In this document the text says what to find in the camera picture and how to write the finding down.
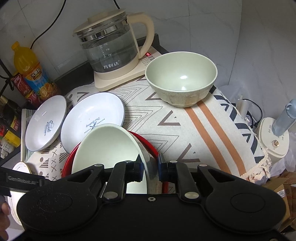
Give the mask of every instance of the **wall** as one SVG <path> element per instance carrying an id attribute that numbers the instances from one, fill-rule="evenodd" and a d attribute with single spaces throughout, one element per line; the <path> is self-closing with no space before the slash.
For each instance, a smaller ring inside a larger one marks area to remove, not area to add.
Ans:
<path id="1" fill-rule="evenodd" d="M 265 117 L 296 98 L 296 3 L 244 0 L 230 84 L 239 84 Z"/>
<path id="2" fill-rule="evenodd" d="M 193 51 L 218 67 L 217 86 L 228 83 L 239 36 L 242 0 L 117 0 L 127 12 L 146 12 L 155 24 L 160 44 L 168 51 Z M 0 9 L 0 58 L 14 72 L 11 45 L 31 43 L 55 19 L 63 0 L 9 0 Z M 33 50 L 52 79 L 86 61 L 73 29 L 98 12 L 115 9 L 112 0 L 67 0 L 53 27 Z M 135 25 L 137 37 L 145 29 Z M 9 89 L 4 93 L 19 104 L 24 98 Z"/>

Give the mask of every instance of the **yellow bottle cap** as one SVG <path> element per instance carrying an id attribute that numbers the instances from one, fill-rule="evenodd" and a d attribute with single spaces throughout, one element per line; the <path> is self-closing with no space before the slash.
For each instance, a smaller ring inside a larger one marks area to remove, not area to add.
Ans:
<path id="1" fill-rule="evenodd" d="M 18 41 L 16 41 L 12 46 L 11 46 L 11 48 L 12 48 L 12 50 L 14 50 L 17 46 L 19 46 L 20 45 L 20 43 L 18 42 Z"/>

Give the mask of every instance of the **person's hand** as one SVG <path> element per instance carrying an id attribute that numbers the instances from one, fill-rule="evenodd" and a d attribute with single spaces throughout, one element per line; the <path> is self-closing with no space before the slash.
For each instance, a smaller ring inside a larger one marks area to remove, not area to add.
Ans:
<path id="1" fill-rule="evenodd" d="M 1 212 L 0 212 L 0 236 L 6 241 L 8 240 L 8 234 L 5 231 L 9 225 L 10 220 L 8 215 L 10 214 L 10 207 L 7 202 L 4 202 L 1 205 Z"/>

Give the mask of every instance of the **ceramic bowl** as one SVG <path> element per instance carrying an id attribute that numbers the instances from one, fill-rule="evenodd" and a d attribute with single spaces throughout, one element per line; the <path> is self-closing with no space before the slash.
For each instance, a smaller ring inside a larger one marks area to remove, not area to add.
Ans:
<path id="1" fill-rule="evenodd" d="M 127 193 L 161 193 L 158 180 L 157 161 L 141 142 L 124 128 L 114 124 L 103 124 L 94 128 L 83 139 L 74 157 L 72 173 L 94 164 L 103 164 L 112 168 L 121 161 L 135 161 L 140 155 L 144 164 L 143 180 L 127 184 Z"/>
<path id="2" fill-rule="evenodd" d="M 122 125 L 125 109 L 117 95 L 101 92 L 86 97 L 67 115 L 61 131 L 66 152 L 71 151 L 95 127 L 104 123 Z"/>
<path id="3" fill-rule="evenodd" d="M 56 95 L 46 100 L 33 114 L 25 135 L 26 147 L 39 151 L 50 146 L 61 133 L 66 116 L 64 96 Z"/>
<path id="4" fill-rule="evenodd" d="M 216 65 L 193 52 L 171 52 L 152 60 L 145 76 L 150 86 L 165 102 L 175 107 L 189 107 L 207 96 L 217 77 Z"/>

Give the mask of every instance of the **power cord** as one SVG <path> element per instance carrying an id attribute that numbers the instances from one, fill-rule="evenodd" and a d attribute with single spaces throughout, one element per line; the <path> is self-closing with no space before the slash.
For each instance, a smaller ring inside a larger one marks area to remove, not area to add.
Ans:
<path id="1" fill-rule="evenodd" d="M 254 123 L 254 121 L 253 121 L 253 117 L 252 117 L 251 113 L 250 113 L 249 111 L 247 111 L 247 115 L 250 116 L 250 118 L 251 118 L 251 122 L 252 122 L 250 127 L 251 127 L 251 129 L 253 129 L 253 127 L 257 127 L 258 124 L 260 123 L 260 121 L 262 120 L 263 112 L 262 112 L 260 106 L 257 105 L 254 101 L 249 100 L 249 99 L 243 99 L 243 100 L 247 100 L 247 101 L 252 102 L 254 105 L 256 105 L 256 106 L 259 108 L 259 110 L 260 110 L 260 112 L 261 112 L 261 117 L 260 117 L 260 119 L 259 119 L 257 122 Z"/>
<path id="2" fill-rule="evenodd" d="M 250 101 L 250 102 L 252 102 L 254 105 L 256 105 L 258 108 L 259 108 L 259 110 L 260 110 L 260 112 L 261 112 L 261 117 L 260 117 L 260 119 L 257 121 L 257 122 L 255 122 L 254 123 L 254 127 L 257 127 L 258 126 L 258 124 L 260 123 L 260 121 L 262 120 L 262 118 L 263 118 L 263 112 L 262 112 L 262 110 L 261 110 L 261 108 L 260 108 L 260 106 L 259 105 L 257 105 L 254 101 L 252 101 L 252 100 L 249 100 L 249 99 L 243 99 L 243 100 L 247 100 L 247 101 Z"/>
<path id="3" fill-rule="evenodd" d="M 62 13 L 62 11 L 63 11 L 63 9 L 64 9 L 64 6 L 65 6 L 65 4 L 66 4 L 66 1 L 67 0 L 64 0 L 64 3 L 63 3 L 63 6 L 62 6 L 62 8 L 61 8 L 61 10 L 59 11 L 59 14 L 57 15 L 57 17 L 55 18 L 55 20 L 52 22 L 52 24 L 42 33 L 42 34 L 40 34 L 34 41 L 33 41 L 33 43 L 32 43 L 32 45 L 31 45 L 31 47 L 30 47 L 30 49 L 32 49 L 32 47 L 33 47 L 33 45 L 34 45 L 34 43 L 43 35 L 43 34 L 45 34 L 53 25 L 54 25 L 54 23 L 57 21 L 57 19 L 59 18 L 59 16 L 61 15 L 61 13 Z"/>
<path id="4" fill-rule="evenodd" d="M 34 45 L 34 43 L 43 35 L 43 34 L 45 34 L 53 25 L 54 25 L 54 23 L 57 21 L 57 19 L 59 18 L 59 16 L 61 15 L 61 13 L 62 13 L 62 11 L 63 11 L 63 9 L 64 9 L 64 6 L 65 6 L 65 4 L 66 4 L 66 1 L 67 0 L 64 0 L 64 3 L 63 3 L 63 5 L 62 5 L 62 7 L 61 7 L 61 10 L 59 11 L 59 14 L 57 15 L 57 17 L 55 18 L 55 20 L 52 22 L 52 24 L 42 33 L 42 34 L 40 34 L 34 41 L 33 41 L 33 43 L 32 43 L 32 45 L 31 45 L 31 47 L 30 47 L 30 49 L 32 49 L 32 47 L 33 47 L 33 45 Z M 4 77 L 4 76 L 2 76 L 2 75 L 0 75 L 0 78 L 2 78 L 2 79 L 5 79 L 5 80 L 9 80 L 9 79 L 11 79 L 11 77 Z"/>
<path id="5" fill-rule="evenodd" d="M 116 7 L 117 7 L 118 9 L 120 9 L 120 7 L 118 6 L 116 0 L 113 0 L 113 2 L 115 3 Z"/>

